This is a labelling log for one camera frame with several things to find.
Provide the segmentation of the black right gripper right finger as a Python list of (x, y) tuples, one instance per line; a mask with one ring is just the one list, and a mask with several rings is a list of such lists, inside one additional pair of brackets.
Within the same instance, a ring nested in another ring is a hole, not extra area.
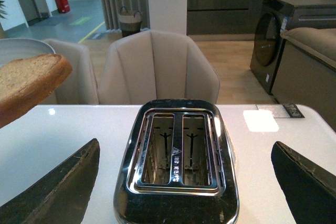
[(296, 223), (335, 223), (334, 174), (280, 141), (271, 162)]

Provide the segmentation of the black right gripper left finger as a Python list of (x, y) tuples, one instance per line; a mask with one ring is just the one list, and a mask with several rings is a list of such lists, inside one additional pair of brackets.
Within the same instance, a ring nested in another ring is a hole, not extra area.
[(1, 223), (82, 223), (99, 168), (90, 140), (48, 174), (1, 206)]

